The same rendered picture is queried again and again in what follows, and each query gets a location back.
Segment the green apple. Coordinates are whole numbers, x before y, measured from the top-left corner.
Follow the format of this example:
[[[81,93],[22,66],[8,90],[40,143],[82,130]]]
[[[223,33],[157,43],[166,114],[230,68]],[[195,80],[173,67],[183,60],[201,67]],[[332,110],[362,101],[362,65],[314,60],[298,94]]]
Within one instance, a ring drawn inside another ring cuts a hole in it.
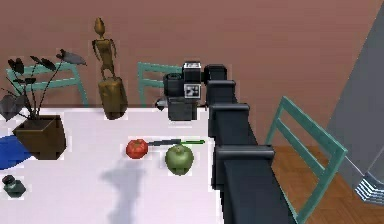
[[[183,176],[192,167],[194,155],[190,148],[184,145],[175,145],[169,148],[165,154],[165,163],[170,172]]]

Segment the grey and green thin utensil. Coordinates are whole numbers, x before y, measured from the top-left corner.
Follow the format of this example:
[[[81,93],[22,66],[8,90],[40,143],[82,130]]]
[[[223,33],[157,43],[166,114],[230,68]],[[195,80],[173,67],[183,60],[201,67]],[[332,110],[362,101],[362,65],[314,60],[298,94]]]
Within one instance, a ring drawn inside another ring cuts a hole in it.
[[[204,140],[181,140],[181,139],[168,139],[148,142],[148,146],[162,146],[162,145],[183,145],[183,144],[204,144]]]

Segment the red tomato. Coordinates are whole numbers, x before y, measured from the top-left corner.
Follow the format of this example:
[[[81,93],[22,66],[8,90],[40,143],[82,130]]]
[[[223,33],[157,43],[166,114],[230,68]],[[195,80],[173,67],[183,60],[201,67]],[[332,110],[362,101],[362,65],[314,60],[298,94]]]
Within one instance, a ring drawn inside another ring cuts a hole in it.
[[[141,159],[148,153],[148,144],[143,139],[130,140],[126,146],[126,155],[131,159]]]

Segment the golden figure statue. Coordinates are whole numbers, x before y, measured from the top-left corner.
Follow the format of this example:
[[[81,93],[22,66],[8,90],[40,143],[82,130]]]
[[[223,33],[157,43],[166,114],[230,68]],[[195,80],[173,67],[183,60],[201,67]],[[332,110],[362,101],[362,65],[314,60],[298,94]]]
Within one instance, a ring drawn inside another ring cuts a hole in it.
[[[92,49],[100,62],[102,77],[98,83],[99,95],[106,118],[116,120],[121,118],[128,108],[123,80],[116,75],[114,66],[114,59],[117,56],[116,45],[112,39],[105,37],[106,28],[100,17],[95,19],[94,31],[98,38],[92,41]]]

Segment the small dark round bottle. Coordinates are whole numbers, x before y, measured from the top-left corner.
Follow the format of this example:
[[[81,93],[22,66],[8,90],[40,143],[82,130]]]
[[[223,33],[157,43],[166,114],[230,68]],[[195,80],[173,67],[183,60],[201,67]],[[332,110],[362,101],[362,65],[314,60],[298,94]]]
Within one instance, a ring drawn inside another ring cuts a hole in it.
[[[16,179],[13,175],[6,175],[3,177],[2,183],[4,184],[4,191],[11,198],[20,198],[26,191],[23,183]]]

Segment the white table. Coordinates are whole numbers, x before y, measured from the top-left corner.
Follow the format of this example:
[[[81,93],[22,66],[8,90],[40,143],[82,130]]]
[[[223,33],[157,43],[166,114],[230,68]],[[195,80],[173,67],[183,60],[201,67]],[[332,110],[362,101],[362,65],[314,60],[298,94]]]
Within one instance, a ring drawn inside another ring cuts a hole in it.
[[[53,108],[67,148],[53,161],[29,158],[0,170],[0,224],[223,224],[220,198],[211,186],[213,142],[208,113],[192,122],[171,122],[155,108],[131,108],[117,120],[98,108]],[[154,147],[140,160],[125,154],[132,139],[204,140],[190,145],[195,160],[184,176],[164,163]],[[20,198],[4,191],[13,175],[26,188]]]

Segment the teal wooden chair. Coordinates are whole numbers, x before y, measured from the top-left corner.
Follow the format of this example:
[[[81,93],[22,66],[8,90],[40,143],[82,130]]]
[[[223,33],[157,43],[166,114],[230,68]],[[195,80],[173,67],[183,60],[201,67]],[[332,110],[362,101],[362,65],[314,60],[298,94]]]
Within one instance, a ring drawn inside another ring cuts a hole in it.
[[[180,66],[153,64],[153,63],[137,63],[137,76],[138,76],[138,92],[140,104],[146,106],[145,87],[162,88],[163,82],[155,79],[147,79],[144,77],[145,72],[157,72],[157,73],[180,73],[182,68]]]
[[[71,78],[63,78],[63,79],[54,78],[50,82],[50,84],[47,84],[46,82],[35,82],[32,86],[27,87],[26,91],[30,92],[31,90],[44,90],[44,89],[76,86],[79,90],[82,103],[86,107],[88,107],[89,102],[88,102],[87,94],[83,87],[83,83],[80,79],[80,75],[77,70],[77,67],[69,63],[56,63],[56,66],[58,67],[58,71],[70,71],[73,74],[73,76]],[[50,73],[50,70],[45,68],[42,65],[26,66],[24,69],[25,76],[30,76],[31,74],[34,74],[34,76],[37,76],[37,75],[46,74],[46,73]]]
[[[283,111],[286,111],[330,155],[327,166],[323,166],[280,119]],[[340,165],[345,159],[348,150],[286,96],[281,98],[274,118],[272,119],[265,139],[266,144],[272,142],[276,131],[279,131],[283,135],[318,178],[316,187],[299,212],[294,209],[288,196],[283,194],[296,224],[305,224],[323,198],[335,174],[338,172]]]

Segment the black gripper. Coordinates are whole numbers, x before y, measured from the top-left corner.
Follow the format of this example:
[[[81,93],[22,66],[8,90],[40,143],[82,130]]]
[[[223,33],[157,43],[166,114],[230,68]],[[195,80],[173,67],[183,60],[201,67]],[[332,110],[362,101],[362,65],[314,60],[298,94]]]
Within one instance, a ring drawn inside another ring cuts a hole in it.
[[[184,77],[181,73],[169,73],[163,77],[165,98],[155,102],[155,107],[163,111],[168,108],[171,121],[192,121],[197,119],[197,101],[187,99],[184,93]]]

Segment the dark plant in brown pot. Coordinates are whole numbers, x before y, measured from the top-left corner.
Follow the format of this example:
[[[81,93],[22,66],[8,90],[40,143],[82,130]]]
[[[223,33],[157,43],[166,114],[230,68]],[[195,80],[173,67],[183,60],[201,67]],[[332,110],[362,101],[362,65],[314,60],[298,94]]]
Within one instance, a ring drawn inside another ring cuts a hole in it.
[[[83,57],[78,54],[61,49],[56,55],[58,63],[87,65]],[[6,70],[6,80],[12,85],[14,91],[0,87],[6,92],[0,99],[0,116],[9,121],[15,116],[24,117],[25,120],[13,129],[13,134],[24,147],[38,160],[57,160],[67,148],[64,126],[60,115],[44,115],[41,113],[46,92],[44,90],[26,91],[27,87],[35,82],[50,82],[56,79],[71,78],[70,71],[58,71],[56,63],[46,58],[31,56],[32,66],[42,65],[50,73],[34,76],[24,75],[25,65],[21,58],[9,59],[9,68]]]

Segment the blue plate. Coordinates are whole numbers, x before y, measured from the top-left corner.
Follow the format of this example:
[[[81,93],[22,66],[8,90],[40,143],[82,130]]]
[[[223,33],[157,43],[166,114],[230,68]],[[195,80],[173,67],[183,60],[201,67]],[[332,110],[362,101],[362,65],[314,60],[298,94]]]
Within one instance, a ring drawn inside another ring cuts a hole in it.
[[[12,168],[30,157],[30,152],[16,136],[0,138],[0,170]]]

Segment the grey fridge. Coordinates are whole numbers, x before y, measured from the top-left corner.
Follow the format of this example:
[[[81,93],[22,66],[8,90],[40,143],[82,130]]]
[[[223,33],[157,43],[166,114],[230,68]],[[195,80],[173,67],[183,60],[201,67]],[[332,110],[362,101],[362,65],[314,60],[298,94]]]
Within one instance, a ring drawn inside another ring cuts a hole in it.
[[[348,150],[340,175],[362,201],[384,206],[384,0],[327,131]]]

